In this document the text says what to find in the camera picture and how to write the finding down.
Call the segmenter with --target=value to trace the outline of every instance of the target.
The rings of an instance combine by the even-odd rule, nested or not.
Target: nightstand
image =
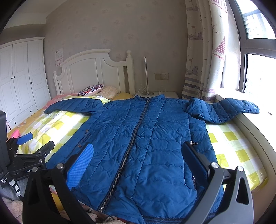
[[[145,98],[147,98],[147,97],[156,97],[156,96],[162,95],[162,94],[164,94],[165,97],[168,97],[168,98],[176,98],[176,99],[179,99],[179,97],[177,96],[176,92],[154,92],[153,95],[149,95],[149,96],[147,96],[147,95],[144,96],[144,95],[142,95],[140,92],[139,92],[139,93],[136,93],[137,96],[145,97]]]

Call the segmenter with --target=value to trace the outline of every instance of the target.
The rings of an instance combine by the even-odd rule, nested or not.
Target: white headboard
[[[119,93],[129,89],[129,93],[135,95],[131,51],[127,51],[126,60],[121,62],[112,61],[109,52],[109,49],[86,50],[62,62],[61,74],[58,76],[54,71],[57,94],[77,93],[88,86],[103,84],[116,87]],[[127,76],[125,76],[124,66],[127,68]]]

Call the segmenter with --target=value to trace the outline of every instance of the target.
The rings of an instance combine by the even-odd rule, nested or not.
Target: black device
[[[243,168],[239,166],[235,170],[223,169],[216,162],[210,163],[203,154],[196,152],[193,144],[185,142],[182,145],[182,154],[197,185],[204,187],[205,191],[181,224],[252,224],[253,201]],[[65,164],[59,163],[50,170],[38,169],[31,172],[23,203],[24,224],[36,224],[37,220],[41,224],[94,224],[66,185],[67,172],[84,149],[85,147],[72,155]],[[227,184],[222,201],[216,214],[210,218],[209,212],[222,184]],[[55,186],[71,221],[59,215],[49,185]]]
[[[27,178],[34,167],[39,167],[41,170],[46,169],[45,156],[54,148],[54,143],[50,141],[35,153],[17,154],[19,145],[32,138],[33,134],[28,133],[7,141],[6,113],[0,111],[0,186],[2,188],[8,185],[12,186],[16,196],[21,200],[23,198],[17,180]]]

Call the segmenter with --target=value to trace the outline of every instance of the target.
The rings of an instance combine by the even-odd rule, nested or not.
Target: pink object
[[[12,138],[12,137],[14,137],[14,138],[20,137],[19,130],[16,129],[16,130],[14,131],[14,133],[12,133],[12,135],[11,135],[10,137],[11,137],[11,138]]]
[[[67,94],[67,95],[57,95],[55,96],[53,99],[51,99],[50,101],[48,101],[46,103],[46,105],[42,108],[42,109],[46,109],[47,107],[51,106],[52,104],[58,102],[58,101],[61,101],[64,99],[64,97],[66,96],[76,96],[77,94],[75,93],[71,93],[71,94]]]
[[[102,91],[103,88],[104,88],[103,84],[97,84],[97,85],[93,85],[93,86],[88,86],[84,90],[80,91],[78,93],[78,96],[94,96],[97,93],[99,93],[100,91]]]

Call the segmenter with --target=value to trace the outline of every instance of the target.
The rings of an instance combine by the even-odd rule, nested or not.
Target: jacket pocket
[[[83,146],[83,143],[91,136],[91,133],[89,132],[89,130],[87,129],[85,131],[84,136],[82,137],[82,139],[77,143],[77,145],[75,146],[75,148],[71,151],[71,153],[67,156],[66,160],[74,153],[74,152],[78,152],[79,149]]]

